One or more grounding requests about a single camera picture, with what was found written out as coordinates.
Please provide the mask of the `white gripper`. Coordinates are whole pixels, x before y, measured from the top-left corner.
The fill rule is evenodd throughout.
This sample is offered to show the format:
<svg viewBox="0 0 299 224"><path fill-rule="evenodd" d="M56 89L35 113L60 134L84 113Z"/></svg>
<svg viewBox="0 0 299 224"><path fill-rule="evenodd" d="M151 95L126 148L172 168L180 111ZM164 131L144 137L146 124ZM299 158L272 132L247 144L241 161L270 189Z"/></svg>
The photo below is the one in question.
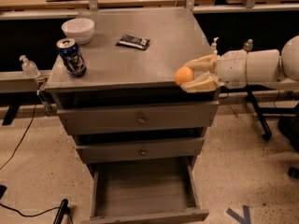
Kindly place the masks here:
<svg viewBox="0 0 299 224"><path fill-rule="evenodd" d="M244 88L246 86L246 60L247 53L240 49L228 51L220 57L210 54L188 61L185 66L193 71L206 73L180 87L188 93L215 91L223 84L227 89Z"/></svg>

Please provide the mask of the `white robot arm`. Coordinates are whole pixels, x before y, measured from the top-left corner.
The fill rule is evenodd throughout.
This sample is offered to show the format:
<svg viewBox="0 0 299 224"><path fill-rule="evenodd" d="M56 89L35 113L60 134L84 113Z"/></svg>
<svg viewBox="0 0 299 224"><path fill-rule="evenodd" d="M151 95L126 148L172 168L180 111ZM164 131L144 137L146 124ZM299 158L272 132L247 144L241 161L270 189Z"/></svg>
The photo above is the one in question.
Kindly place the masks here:
<svg viewBox="0 0 299 224"><path fill-rule="evenodd" d="M188 61L175 73L176 83L186 92L215 91L220 87L243 89L261 85L274 90L297 91L299 88L299 36L291 38L282 51L253 51L249 39L239 50L219 55L218 38L212 53Z"/></svg>

